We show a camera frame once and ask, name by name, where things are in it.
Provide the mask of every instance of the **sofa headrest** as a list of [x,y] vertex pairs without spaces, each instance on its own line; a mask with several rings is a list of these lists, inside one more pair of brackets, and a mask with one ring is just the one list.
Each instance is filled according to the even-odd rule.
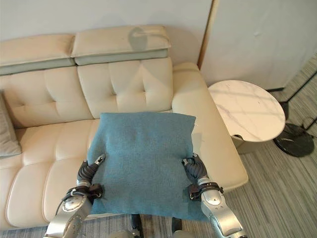
[[0,42],[0,75],[75,65],[74,35],[40,35]]
[[79,32],[72,57],[78,65],[165,58],[170,48],[163,26],[122,26]]

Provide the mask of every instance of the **gray throw pillow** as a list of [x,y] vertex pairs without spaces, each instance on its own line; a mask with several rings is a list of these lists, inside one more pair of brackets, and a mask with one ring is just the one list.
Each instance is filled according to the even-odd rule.
[[0,91],[0,158],[21,154],[21,147]]

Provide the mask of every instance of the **sofa armrest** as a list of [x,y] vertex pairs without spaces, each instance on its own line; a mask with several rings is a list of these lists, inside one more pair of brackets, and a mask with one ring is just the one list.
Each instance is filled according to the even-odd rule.
[[193,63],[175,66],[173,80],[172,110],[196,117],[194,152],[204,162],[210,179],[226,191],[245,184],[247,172],[198,67]]

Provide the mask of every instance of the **white wall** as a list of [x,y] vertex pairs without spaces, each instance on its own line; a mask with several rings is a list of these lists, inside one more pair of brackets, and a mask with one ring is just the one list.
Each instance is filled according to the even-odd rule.
[[286,86],[317,52],[317,0],[220,0],[202,73]]
[[174,63],[196,63],[211,0],[0,0],[0,39],[162,24]]

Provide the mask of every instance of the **round marble table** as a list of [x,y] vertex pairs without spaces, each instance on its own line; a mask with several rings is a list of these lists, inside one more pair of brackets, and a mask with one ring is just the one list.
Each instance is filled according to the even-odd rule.
[[239,153],[251,152],[283,131],[282,107],[259,86],[225,80],[210,86],[209,91]]

